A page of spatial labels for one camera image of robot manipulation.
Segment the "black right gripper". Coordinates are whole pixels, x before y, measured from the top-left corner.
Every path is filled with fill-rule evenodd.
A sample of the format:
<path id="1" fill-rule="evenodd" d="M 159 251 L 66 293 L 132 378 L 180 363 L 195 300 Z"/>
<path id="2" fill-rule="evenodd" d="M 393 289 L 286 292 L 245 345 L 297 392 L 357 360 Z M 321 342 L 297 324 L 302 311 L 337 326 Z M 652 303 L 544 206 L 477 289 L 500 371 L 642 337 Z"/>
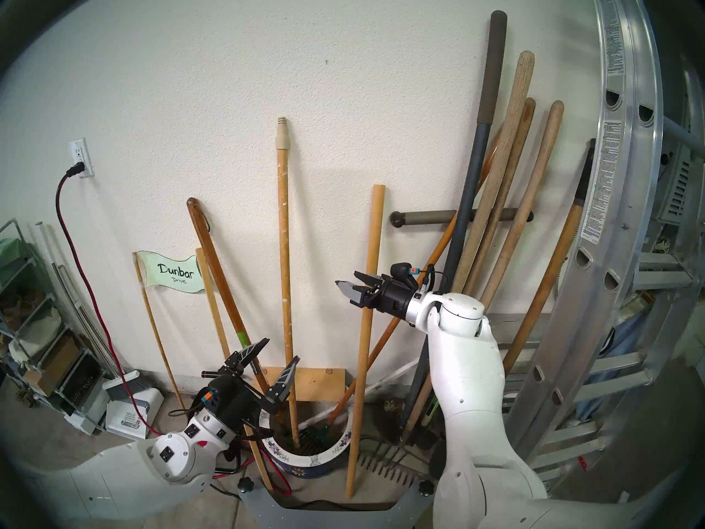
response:
<path id="1" fill-rule="evenodd" d="M 384 275 L 358 271 L 355 271 L 354 275 L 366 286 L 350 281 L 335 281 L 340 292 L 350 300 L 351 304 L 365 305 L 366 300 L 366 308 L 392 315 L 399 320 L 407 320 L 410 301 L 419 291 L 416 279 L 404 281 L 385 279 Z"/>

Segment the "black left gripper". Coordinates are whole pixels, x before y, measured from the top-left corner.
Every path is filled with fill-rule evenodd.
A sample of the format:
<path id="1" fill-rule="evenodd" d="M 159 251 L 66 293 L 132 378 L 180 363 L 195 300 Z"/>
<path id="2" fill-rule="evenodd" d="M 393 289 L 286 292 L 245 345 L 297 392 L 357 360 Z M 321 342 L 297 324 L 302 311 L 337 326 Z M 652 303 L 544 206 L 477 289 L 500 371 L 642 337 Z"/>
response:
<path id="1" fill-rule="evenodd" d="M 250 365 L 261 372 L 258 355 L 270 342 L 262 339 L 236 353 L 238 365 Z M 244 424 L 259 427 L 261 412 L 277 415 L 279 404 L 288 400 L 295 384 L 295 371 L 300 357 L 295 355 L 282 370 L 266 394 L 260 394 L 242 377 L 242 373 L 222 365 L 208 384 L 208 411 L 227 427 Z"/>

